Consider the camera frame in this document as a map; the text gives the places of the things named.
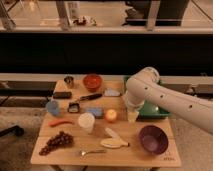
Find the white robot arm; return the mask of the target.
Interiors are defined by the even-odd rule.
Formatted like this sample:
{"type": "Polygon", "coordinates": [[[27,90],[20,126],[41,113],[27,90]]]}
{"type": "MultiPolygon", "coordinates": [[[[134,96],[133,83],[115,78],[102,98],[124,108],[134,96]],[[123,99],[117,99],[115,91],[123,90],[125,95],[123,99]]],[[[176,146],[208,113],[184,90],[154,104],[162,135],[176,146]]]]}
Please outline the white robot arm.
{"type": "Polygon", "coordinates": [[[130,76],[123,96],[127,109],[139,110],[148,101],[213,135],[213,102],[160,86],[159,80],[153,67],[130,76]]]}

